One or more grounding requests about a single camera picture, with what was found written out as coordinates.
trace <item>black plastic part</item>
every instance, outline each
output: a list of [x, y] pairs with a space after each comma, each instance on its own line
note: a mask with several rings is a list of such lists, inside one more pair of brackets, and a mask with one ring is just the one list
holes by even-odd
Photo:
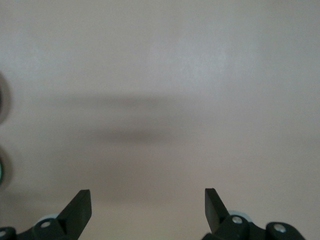
[[0, 232], [6, 233], [0, 240], [77, 240], [91, 214], [90, 191], [81, 190], [57, 218], [44, 219], [20, 234], [12, 227], [2, 227]]
[[229, 216], [224, 203], [214, 188], [207, 188], [204, 196], [205, 216], [212, 233], [215, 233], [220, 224]]
[[[285, 232], [279, 232], [275, 225], [280, 224], [285, 227]], [[267, 238], [270, 240], [305, 240], [304, 237], [293, 226], [284, 222], [270, 222], [265, 228]]]
[[[202, 240], [305, 240], [297, 229], [287, 223], [271, 222], [264, 230], [241, 216], [229, 215], [214, 188], [205, 190], [205, 216], [212, 233]], [[234, 217], [241, 218], [242, 222], [234, 222]], [[281, 224], [285, 232], [277, 231], [276, 224]]]

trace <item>round object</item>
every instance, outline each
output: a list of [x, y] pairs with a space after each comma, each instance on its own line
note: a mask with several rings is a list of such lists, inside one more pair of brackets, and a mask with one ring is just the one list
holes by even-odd
[[4, 235], [6, 235], [6, 231], [0, 231], [0, 238], [3, 237]]
[[275, 224], [273, 227], [276, 231], [278, 231], [280, 233], [285, 233], [287, 231], [285, 226], [283, 226], [282, 224], [279, 224], [279, 223]]
[[232, 218], [232, 222], [234, 222], [235, 224], [242, 224], [243, 223], [241, 217], [238, 217], [238, 216], [234, 216]]
[[57, 217], [58, 217], [58, 213], [52, 213], [52, 214], [49, 214], [49, 215], [45, 215], [45, 216], [43, 216], [43, 217], [41, 217], [36, 223], [35, 223], [35, 225], [37, 224], [37, 223], [40, 223], [41, 221], [43, 221], [43, 220], [46, 220], [46, 219], [56, 219]]
[[242, 212], [242, 211], [235, 211], [235, 210], [228, 210], [230, 215], [237, 215], [244, 219], [246, 219], [248, 222], [252, 223], [252, 219], [249, 217], [248, 214]]
[[46, 228], [50, 226], [50, 221], [45, 221], [44, 223], [41, 224], [41, 228]]

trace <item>white surface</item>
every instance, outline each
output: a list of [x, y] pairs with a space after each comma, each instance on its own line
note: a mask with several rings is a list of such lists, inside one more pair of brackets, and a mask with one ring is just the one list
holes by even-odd
[[2, 0], [13, 174], [0, 226], [24, 231], [90, 189], [81, 240], [199, 240], [216, 188], [260, 227], [318, 239], [319, 12], [318, 0]]

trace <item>metal screw head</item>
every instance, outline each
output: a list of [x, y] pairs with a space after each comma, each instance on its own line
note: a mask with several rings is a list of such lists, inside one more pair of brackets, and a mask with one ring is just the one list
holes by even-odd
[[0, 231], [0, 238], [3, 237], [4, 235], [6, 235], [6, 231]]
[[283, 226], [282, 224], [275, 224], [274, 226], [274, 229], [280, 233], [285, 233], [287, 231], [287, 229], [285, 228], [285, 226]]
[[235, 224], [242, 224], [243, 223], [242, 219], [238, 216], [234, 216], [232, 218], [232, 222], [234, 222]]
[[48, 226], [50, 226], [50, 221], [45, 221], [44, 223], [42, 223], [41, 224], [41, 228], [46, 228], [46, 227], [48, 227]]

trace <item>screw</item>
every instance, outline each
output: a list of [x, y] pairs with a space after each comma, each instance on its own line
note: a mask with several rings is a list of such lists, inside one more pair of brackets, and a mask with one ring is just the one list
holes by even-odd
[[41, 228], [46, 228], [50, 225], [50, 221], [45, 221], [44, 223], [41, 224]]
[[240, 217], [238, 217], [238, 216], [234, 216], [234, 217], [232, 218], [232, 221], [233, 221], [235, 224], [242, 224], [242, 223], [243, 223], [242, 219], [241, 219]]
[[287, 229], [285, 228], [285, 226], [283, 226], [282, 224], [275, 224], [274, 229], [277, 230], [280, 233], [285, 233], [287, 231]]

